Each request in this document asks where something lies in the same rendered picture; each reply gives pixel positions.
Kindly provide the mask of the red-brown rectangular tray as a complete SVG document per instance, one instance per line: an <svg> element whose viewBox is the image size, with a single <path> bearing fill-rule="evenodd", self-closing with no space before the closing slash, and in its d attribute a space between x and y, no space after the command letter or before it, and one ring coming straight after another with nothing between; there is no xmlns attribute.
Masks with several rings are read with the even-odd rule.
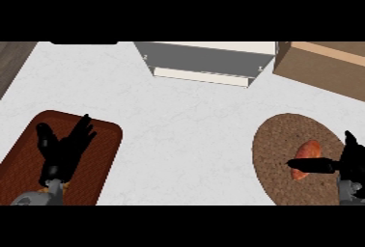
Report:
<svg viewBox="0 0 365 247"><path fill-rule="evenodd" d="M44 158L36 149L35 125L45 123L57 138L65 137L81 117L54 110L42 111L31 120L14 145L0 162L0 206L7 206L26 191L38 191ZM67 206L93 206L122 140L122 129L115 123L91 119L97 135L85 149L63 194Z"/></svg>

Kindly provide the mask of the small orange object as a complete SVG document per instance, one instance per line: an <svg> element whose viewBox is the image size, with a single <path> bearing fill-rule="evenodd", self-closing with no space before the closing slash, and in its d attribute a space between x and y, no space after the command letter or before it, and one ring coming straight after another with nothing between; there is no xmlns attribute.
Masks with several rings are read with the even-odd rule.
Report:
<svg viewBox="0 0 365 247"><path fill-rule="evenodd" d="M69 182L62 184L62 192L63 192L63 193L65 193L67 187L69 187ZM39 192L39 193L47 193L47 192L48 192L48 188L44 187L44 188L41 188L39 190L36 190L36 192Z"/></svg>

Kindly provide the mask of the orange sweet potato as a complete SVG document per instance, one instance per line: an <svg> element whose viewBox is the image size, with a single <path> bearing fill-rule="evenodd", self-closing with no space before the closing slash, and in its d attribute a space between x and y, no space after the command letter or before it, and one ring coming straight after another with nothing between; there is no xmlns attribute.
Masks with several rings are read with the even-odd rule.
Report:
<svg viewBox="0 0 365 247"><path fill-rule="evenodd" d="M297 158L319 158L322 156L322 148L319 142L308 140L302 143L297 150ZM291 178L292 180L299 180L307 176L307 173L301 172L298 169L291 169Z"/></svg>

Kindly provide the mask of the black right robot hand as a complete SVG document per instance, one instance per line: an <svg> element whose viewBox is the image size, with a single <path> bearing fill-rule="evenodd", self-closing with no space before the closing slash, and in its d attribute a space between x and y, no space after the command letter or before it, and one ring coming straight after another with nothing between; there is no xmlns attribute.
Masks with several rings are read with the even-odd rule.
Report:
<svg viewBox="0 0 365 247"><path fill-rule="evenodd" d="M344 132L344 150L339 160L325 157L294 158L286 165L304 173L333 174L339 172L336 186L339 180L357 182L362 188L354 192L354 197L365 199L365 147L357 143L348 131Z"/></svg>

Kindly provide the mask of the dark wooden cabinet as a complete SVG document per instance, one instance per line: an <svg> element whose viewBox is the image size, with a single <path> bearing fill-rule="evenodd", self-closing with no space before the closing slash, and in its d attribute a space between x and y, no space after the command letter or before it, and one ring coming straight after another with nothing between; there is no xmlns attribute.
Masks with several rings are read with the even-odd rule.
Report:
<svg viewBox="0 0 365 247"><path fill-rule="evenodd" d="M26 61L35 41L0 41L0 99Z"/></svg>

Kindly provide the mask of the brown wooden box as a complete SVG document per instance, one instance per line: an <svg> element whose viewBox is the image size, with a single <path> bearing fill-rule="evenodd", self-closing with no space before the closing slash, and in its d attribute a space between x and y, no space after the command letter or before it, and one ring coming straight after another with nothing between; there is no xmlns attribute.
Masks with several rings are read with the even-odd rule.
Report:
<svg viewBox="0 0 365 247"><path fill-rule="evenodd" d="M280 41L271 72L365 101L365 41Z"/></svg>

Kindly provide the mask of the white and grey tiered shelf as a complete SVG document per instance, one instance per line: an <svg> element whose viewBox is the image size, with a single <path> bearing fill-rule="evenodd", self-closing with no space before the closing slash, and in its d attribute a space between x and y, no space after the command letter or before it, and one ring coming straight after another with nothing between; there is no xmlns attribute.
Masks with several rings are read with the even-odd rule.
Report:
<svg viewBox="0 0 365 247"><path fill-rule="evenodd" d="M277 52L274 41L135 41L150 74L246 88Z"/></svg>

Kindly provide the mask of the brown round placemat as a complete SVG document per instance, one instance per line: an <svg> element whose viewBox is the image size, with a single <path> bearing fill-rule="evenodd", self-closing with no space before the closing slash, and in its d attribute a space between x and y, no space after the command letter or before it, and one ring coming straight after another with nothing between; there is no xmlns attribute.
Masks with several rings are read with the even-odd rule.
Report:
<svg viewBox="0 0 365 247"><path fill-rule="evenodd" d="M322 156L339 159L344 144L311 118L298 114L279 114L258 127L252 141L252 162L257 178L267 197L279 206L336 206L336 174L310 174L292 180L286 161L295 157L301 144L314 140Z"/></svg>

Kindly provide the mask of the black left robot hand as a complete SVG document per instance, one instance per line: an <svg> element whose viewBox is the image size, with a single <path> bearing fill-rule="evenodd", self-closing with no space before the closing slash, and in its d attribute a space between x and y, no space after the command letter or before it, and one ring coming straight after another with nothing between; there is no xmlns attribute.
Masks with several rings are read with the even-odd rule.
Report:
<svg viewBox="0 0 365 247"><path fill-rule="evenodd" d="M84 115L69 134L60 139L45 123L35 125L36 148L44 157L38 183L44 187L54 178L62 183L70 181L82 152L97 135L90 121L90 116Z"/></svg>

